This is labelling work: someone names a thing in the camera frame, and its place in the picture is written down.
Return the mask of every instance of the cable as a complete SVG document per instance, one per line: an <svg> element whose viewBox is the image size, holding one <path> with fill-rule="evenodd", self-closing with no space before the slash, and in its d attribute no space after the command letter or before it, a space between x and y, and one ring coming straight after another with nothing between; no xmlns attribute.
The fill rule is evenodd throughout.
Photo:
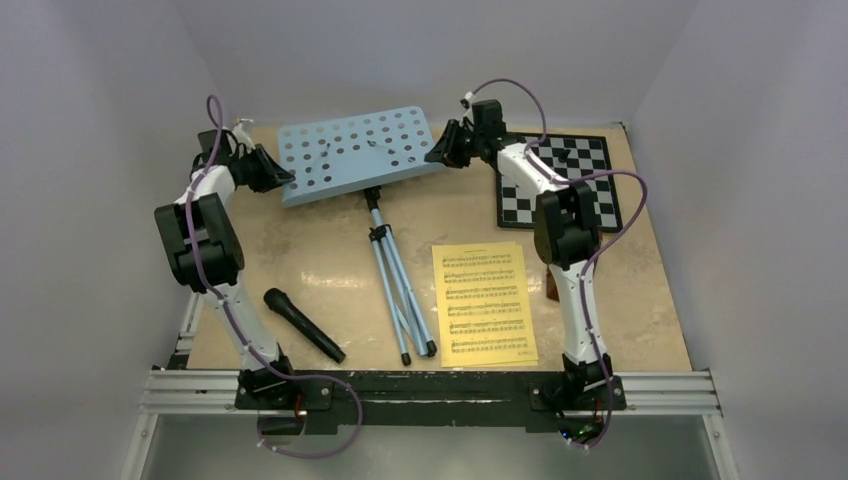
<svg viewBox="0 0 848 480"><path fill-rule="evenodd" d="M495 79L489 80L488 82L485 82L482 85L480 85L479 87L472 90L471 94L472 94L472 96L476 95L477 92L482 90L484 87L491 85L493 83L499 83L499 82L510 83L510 84L515 85L516 87L520 88L521 90L524 90L524 92L527 93L527 95L533 100L533 103L535 103L536 107L539 109L539 115L542 117L542 136L537 140L534 140L532 142L527 143L527 145L524 147L524 157L527 159L527 161L530 163L530 165L532 165L533 168L537 172L539 172L540 175L545 177L548 181L550 181L554 185L558 185L558 186L562 186L562 187L568 187L568 186L571 186L575 183L582 183L582 182L585 182L587 180L594 180L596 178L611 177L611 176L615 176L615 175L625 175L625 176L628 176L628 177L635 178L639 182L639 185L642 187L642 198L639 199L639 205L636 207L636 211L633 212L633 216L631 216L630 219L627 221L627 223L624 224L624 226L621 228L621 231L618 232L618 234L616 236L614 236L605 245L602 245L601 248L599 248L598 251L595 252L594 255L589 257L589 260L586 261L586 264L583 266L582 270L580 271L580 304L583 308L583 319L586 322L586 328L588 328L588 330L589 330L589 338L592 340L592 348L595 350L595 355L598 358L598 363L600 363L600 365L601 365L601 372L603 373L604 381L607 384L607 395L608 395L608 398L607 398L608 408L607 408L606 421L604 422L604 426L601 429L601 433L598 434L598 436L596 438L592 439L590 442L582 444L585 448L592 448L592 447L598 445L599 443L601 443L601 440L603 440L604 436L606 436L606 433L609 430L609 425L610 425L610 422L612 420L612 405L613 405L613 401L615 399L615 395L614 395L614 392L613 392L612 375L610 375L609 369L607 368L606 364L601 360L601 358L602 358L601 348L600 348L600 346L598 346L598 339L595 337L594 325L592 324L592 319L589 317L589 305L588 305L589 302L586 299L586 284L585 284L586 274L589 272L589 268L592 268L597 263L598 258L600 258L601 254L603 254L604 252L607 251L607 249L609 249L611 246L613 246L613 244L615 244L615 242L617 242L619 238L621 238L625 233L627 233L628 230L630 230L630 227L633 226L633 223L636 222L636 219L642 213L642 210L645 208L645 203L648 200L648 184L645 183L645 179L643 179L638 173L631 172L629 170L613 169L613 170L607 170L607 171L604 171L604 172L592 173L592 174L586 175L584 177L569 180L569 179L560 177L559 175L557 175L554 172L551 172L550 170L548 170L546 168L546 165L544 165L544 164L540 165L539 162L537 162L533 158L533 156L531 155L530 149L534 146L539 146L539 144L541 144L542 142L545 141L545 139L547 138L548 124L547 124L547 120L545 119L545 111L542 109L542 104L539 103L539 99L536 98L536 95L534 95L533 92L530 91L530 89L528 89L527 87L525 87L521 83L516 82L515 80L509 79L509 78L495 78Z"/></svg>
<svg viewBox="0 0 848 480"><path fill-rule="evenodd" d="M213 103L215 104L217 115L212 114ZM356 403L356 409L358 411L356 426L350 437L348 437L339 446L327 450L325 452L303 453L296 452L293 450L286 450L275 445L271 445L262 436L261 430L259 431L259 446L263 446L275 453L280 453L283 455L288 455L290 457L297 458L325 458L331 455L335 455L336 453L339 453L342 450L346 449L348 446L350 446L350 444L353 443L353 441L356 439L356 436L359 434L359 430L362 427L362 400L359 399L359 396L356 394L350 384L345 383L344 381L339 380L338 378L331 377L329 375L319 374L286 375L285 373L274 368L267 360L265 360L264 357L262 357L262 355L259 354L259 352L253 347L253 345L247 341L247 338L244 336L244 333L241 331L241 328L239 328L239 325L235 320L235 316L233 315L233 312L230 309L230 302L227 297L214 286L212 286L209 283L209 279L206 278L206 272L203 269L203 259L200 257L200 247L198 246L197 232L194 229L194 221L192 219L193 209L191 208L191 202L194 198L194 193L197 189L197 186L209 173L209 169L212 167L212 164L215 163L215 158L218 154L218 145L221 142L221 137L223 135L223 110L221 108L221 101L215 95L209 95L206 98L206 113L209 114L209 119L212 121L212 124L215 125L215 128L217 129L217 132L215 134L215 144L212 147L212 152L209 155L209 161L206 162L206 165L204 166L203 170L194 178L194 180L192 180L191 184L189 185L188 191L186 192L185 201L186 225L188 226L189 242L191 243L191 253L194 257L194 263L195 265L197 265L197 276L200 278L200 283L203 284L203 286L206 287L209 292L215 295L215 297L221 303L221 308L223 309L224 314L227 317L227 322L230 324L230 327L233 329L233 332L235 332L236 337L238 337L242 347L248 353L250 353L256 359L257 362L259 362L263 367L265 367L266 370L286 381L300 382L304 380L325 380L341 385L342 387L344 387L345 390L348 391L348 393L350 393L351 397L353 397L353 401Z"/></svg>

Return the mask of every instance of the sheet music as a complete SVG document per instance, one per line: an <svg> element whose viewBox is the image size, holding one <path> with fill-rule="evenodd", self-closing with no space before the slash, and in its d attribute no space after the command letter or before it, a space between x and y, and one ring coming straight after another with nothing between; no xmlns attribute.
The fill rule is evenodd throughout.
<svg viewBox="0 0 848 480"><path fill-rule="evenodd" d="M443 367L538 363L520 245L437 245L433 270Z"/></svg>

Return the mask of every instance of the perforated metal plate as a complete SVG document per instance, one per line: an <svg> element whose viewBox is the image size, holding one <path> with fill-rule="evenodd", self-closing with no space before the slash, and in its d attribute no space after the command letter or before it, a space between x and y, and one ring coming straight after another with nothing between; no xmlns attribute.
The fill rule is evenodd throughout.
<svg viewBox="0 0 848 480"><path fill-rule="evenodd" d="M410 106L280 129L280 165L296 180L283 186L292 207L445 168L424 163L433 135Z"/></svg>

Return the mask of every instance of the table top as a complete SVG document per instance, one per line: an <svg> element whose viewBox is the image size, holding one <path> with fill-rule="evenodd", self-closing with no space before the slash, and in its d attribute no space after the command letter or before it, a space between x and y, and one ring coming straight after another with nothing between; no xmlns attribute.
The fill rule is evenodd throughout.
<svg viewBox="0 0 848 480"><path fill-rule="evenodd" d="M275 158L277 131L278 127L255 127L251 132L253 140ZM434 131L434 138L439 133ZM552 129L551 133L606 137L612 166L634 169L621 128ZM432 246L487 242L521 245L539 364L509 369L559 370L565 338L559 305L545 295L546 268L536 255L532 231L497 226L494 183L491 167L473 160L466 169L446 169L384 186L380 210L384 221L392 225L437 345ZM626 220L638 204L639 187L634 180L622 177L616 179L616 189ZM361 193L283 208L279 190L260 195L242 188L233 195L228 211L244 249L248 294L295 369L442 370L438 355L426 358L413 354L410 367L401 365L367 236L373 220ZM334 363L285 319L268 310L262 296L272 287L288 293L294 304L342 347L347 354L344 363ZM647 212L599 260L595 298L615 370L691 370ZM200 313L188 368L239 368L236 349L209 307L204 306Z"/></svg>

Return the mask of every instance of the checkered board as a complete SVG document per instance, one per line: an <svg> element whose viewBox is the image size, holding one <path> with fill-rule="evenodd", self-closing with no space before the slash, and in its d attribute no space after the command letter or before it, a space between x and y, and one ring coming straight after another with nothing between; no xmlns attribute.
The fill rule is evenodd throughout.
<svg viewBox="0 0 848 480"><path fill-rule="evenodd" d="M537 140L538 134L519 133L527 141ZM611 170L607 140L604 137L548 135L533 152L560 176L578 178L602 170ZM500 173L495 173L495 192L498 199L498 226L502 228L533 228L536 198L521 191L518 185ZM596 194L595 213L603 232L621 230L621 211L612 177L586 182Z"/></svg>

